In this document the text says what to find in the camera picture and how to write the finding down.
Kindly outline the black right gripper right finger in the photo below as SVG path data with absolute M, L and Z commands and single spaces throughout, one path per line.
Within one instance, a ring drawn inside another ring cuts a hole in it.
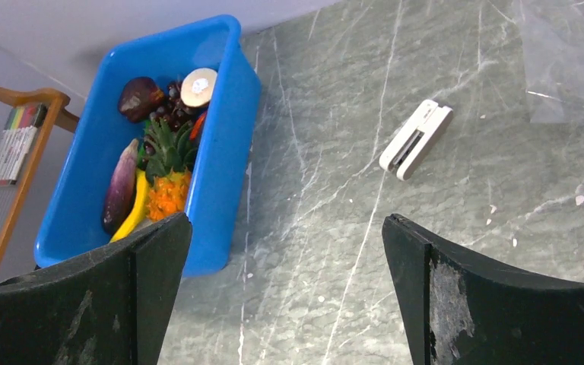
M 415 364 L 584 364 L 584 283 L 526 271 L 400 214 L 382 241 Z

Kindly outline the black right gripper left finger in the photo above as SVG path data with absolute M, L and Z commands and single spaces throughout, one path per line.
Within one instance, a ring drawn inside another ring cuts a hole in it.
M 0 364 L 155 364 L 192 238 L 183 213 L 0 283 Z

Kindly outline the coloured marker set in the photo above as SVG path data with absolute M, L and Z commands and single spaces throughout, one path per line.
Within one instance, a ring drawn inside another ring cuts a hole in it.
M 47 107 L 42 103 L 27 103 L 11 109 L 0 137 L 0 186 L 17 183 L 46 112 Z

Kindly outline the yellow toy banana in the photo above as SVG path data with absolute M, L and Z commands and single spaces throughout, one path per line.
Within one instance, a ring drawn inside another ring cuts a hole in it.
M 110 243 L 127 237 L 145 220 L 149 190 L 150 186 L 146 179 L 145 171 L 137 169 L 135 171 L 135 199 L 132 204 L 132 209 L 119 229 L 113 234 L 109 241 Z

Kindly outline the purple toy eggplant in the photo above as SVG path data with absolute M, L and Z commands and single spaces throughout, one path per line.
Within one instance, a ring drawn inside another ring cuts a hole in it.
M 138 139 L 133 138 L 119 156 L 105 194 L 102 227 L 113 235 L 129 215 L 135 199 Z

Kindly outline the white stapler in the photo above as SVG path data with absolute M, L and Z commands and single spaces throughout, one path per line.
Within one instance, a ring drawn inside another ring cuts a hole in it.
M 449 106 L 423 100 L 379 156 L 380 167 L 408 180 L 442 137 L 453 118 Z

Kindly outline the clear zip top bag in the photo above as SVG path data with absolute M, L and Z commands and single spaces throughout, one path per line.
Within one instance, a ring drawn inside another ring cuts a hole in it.
M 514 1 L 530 121 L 584 122 L 584 1 Z

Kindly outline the wooden shelf rack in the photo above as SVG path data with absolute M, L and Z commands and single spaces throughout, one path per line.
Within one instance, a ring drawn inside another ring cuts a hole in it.
M 0 134 L 0 187 L 17 188 L 0 229 L 1 265 L 52 130 L 73 133 L 79 117 L 66 109 L 70 97 L 49 87 L 33 91 L 0 87 L 0 102 L 11 107 Z

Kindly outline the orange toy pineapple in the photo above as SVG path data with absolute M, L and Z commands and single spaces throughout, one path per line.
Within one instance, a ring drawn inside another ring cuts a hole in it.
M 163 119 L 146 128 L 144 139 L 153 152 L 147 156 L 147 217 L 161 221 L 185 210 L 198 147 L 191 139 L 193 127 L 183 125 L 172 131 Z

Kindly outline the toy mushroom slice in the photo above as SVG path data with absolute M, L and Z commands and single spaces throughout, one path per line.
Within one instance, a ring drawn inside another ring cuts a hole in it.
M 200 108 L 207 106 L 214 92 L 217 72 L 213 68 L 197 68 L 183 80 L 180 99 L 185 106 Z

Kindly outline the dark toy grape bunch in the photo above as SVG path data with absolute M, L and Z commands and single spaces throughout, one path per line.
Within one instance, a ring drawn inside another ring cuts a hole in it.
M 166 122 L 172 132 L 178 132 L 183 126 L 192 127 L 198 111 L 186 106 L 180 97 L 180 86 L 177 81 L 167 84 L 166 99 L 149 114 L 151 122 Z

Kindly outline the blue plastic bin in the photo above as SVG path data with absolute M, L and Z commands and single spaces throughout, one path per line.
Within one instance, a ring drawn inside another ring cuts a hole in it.
M 218 77 L 185 207 L 193 234 L 183 274 L 209 275 L 227 264 L 261 95 L 240 35 L 235 17 L 218 15 L 121 43 L 103 57 L 36 237 L 38 266 L 110 241 L 101 224 L 104 196 L 123 149 L 142 133 L 117 110 L 123 86 L 138 76 L 163 86 L 197 68 Z

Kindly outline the dark red toy fruit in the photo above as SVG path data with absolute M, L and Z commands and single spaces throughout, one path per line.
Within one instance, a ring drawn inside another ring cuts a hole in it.
M 153 78 L 136 77 L 128 81 L 119 96 L 117 110 L 131 123 L 144 121 L 161 106 L 167 96 Z

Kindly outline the orange toy carrot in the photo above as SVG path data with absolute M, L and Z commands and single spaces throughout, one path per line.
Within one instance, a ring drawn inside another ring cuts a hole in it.
M 197 144 L 199 143 L 199 140 L 200 140 L 200 137 L 202 135 L 203 128 L 204 128 L 204 124 L 205 124 L 205 120 L 206 120 L 207 114 L 208 114 L 208 111 L 205 110 L 196 119 L 196 121 L 195 121 L 195 123 L 194 123 L 194 125 L 192 127 L 190 136 L 189 136 L 189 140 L 190 141 L 194 141 Z

